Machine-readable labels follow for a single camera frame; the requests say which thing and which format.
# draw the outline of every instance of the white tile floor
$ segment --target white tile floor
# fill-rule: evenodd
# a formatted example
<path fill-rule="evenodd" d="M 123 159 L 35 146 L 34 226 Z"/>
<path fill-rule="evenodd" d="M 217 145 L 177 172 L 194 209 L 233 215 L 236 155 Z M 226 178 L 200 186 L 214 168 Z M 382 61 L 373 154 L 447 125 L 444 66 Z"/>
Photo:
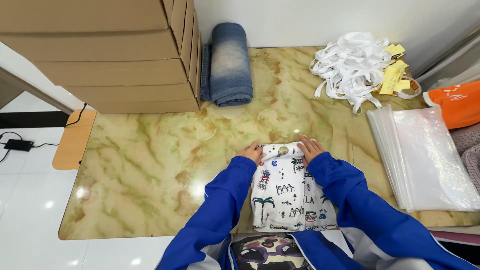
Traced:
<path fill-rule="evenodd" d="M 43 101 L 25 96 L 28 95 L 20 95 L 11 102 L 13 105 L 8 104 L 0 112 L 5 108 L 8 112 L 32 111 L 34 105 L 38 110 L 47 110 Z M 7 131 L 38 146 L 57 144 L 63 128 L 0 129 L 0 134 Z M 1 141 L 9 138 L 16 139 L 17 135 L 6 134 Z M 0 163 L 0 270 L 155 269 L 173 237 L 72 241 L 58 238 L 77 171 L 52 167 L 56 149 L 43 146 L 30 152 L 11 151 Z M 5 153 L 0 149 L 0 159 Z M 327 232 L 325 236 L 348 250 L 340 231 Z"/>

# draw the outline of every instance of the table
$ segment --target table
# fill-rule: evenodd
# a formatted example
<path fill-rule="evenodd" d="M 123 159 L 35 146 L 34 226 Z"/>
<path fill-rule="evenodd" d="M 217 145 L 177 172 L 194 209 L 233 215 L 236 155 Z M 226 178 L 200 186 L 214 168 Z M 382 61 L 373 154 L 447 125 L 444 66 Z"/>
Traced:
<path fill-rule="evenodd" d="M 198 112 L 98 114 L 59 230 L 62 240 L 175 235 L 204 200 L 204 186 L 252 141 L 316 138 L 361 169 L 369 189 L 397 208 L 366 114 L 324 93 L 308 70 L 319 47 L 249 49 L 250 104 Z M 419 109 L 421 97 L 380 96 L 394 110 Z M 375 107 L 366 102 L 363 110 Z M 233 233 L 253 232 L 249 197 Z M 480 213 L 421 211 L 427 227 L 479 225 Z"/>

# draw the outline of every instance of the clear plastic bag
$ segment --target clear plastic bag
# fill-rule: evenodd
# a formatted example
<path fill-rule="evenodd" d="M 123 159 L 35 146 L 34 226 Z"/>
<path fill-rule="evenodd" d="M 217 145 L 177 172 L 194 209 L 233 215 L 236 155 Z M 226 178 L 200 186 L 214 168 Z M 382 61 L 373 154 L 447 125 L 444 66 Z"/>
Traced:
<path fill-rule="evenodd" d="M 438 108 L 368 111 L 373 135 L 401 209 L 480 210 L 472 183 Z"/>

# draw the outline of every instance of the power adapter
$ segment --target power adapter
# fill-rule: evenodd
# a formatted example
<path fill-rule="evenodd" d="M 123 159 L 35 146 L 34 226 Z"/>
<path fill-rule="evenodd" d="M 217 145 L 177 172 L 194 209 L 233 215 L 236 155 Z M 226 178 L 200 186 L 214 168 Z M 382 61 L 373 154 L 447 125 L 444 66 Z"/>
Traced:
<path fill-rule="evenodd" d="M 30 142 L 30 141 L 10 139 L 5 144 L 4 149 L 29 152 L 30 149 L 32 149 L 32 146 L 33 146 L 33 142 Z"/>

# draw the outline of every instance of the hand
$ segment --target hand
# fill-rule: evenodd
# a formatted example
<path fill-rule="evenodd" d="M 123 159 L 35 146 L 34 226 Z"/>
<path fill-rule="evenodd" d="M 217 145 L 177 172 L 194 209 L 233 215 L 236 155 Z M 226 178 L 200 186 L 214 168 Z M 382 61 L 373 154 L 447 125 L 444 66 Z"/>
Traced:
<path fill-rule="evenodd" d="M 297 143 L 297 146 L 303 151 L 303 154 L 305 155 L 303 158 L 303 163 L 305 164 L 305 168 L 307 168 L 312 159 L 324 153 L 325 150 L 319 142 L 317 142 L 315 139 L 309 139 L 307 136 L 300 136 L 300 141 L 303 144 Z"/>
<path fill-rule="evenodd" d="M 260 163 L 260 161 L 266 156 L 264 154 L 264 148 L 263 147 L 258 147 L 257 142 L 253 142 L 252 145 L 249 147 L 245 148 L 242 152 L 237 154 L 237 157 L 246 157 L 248 159 L 251 159 L 253 162 L 257 164 Z"/>

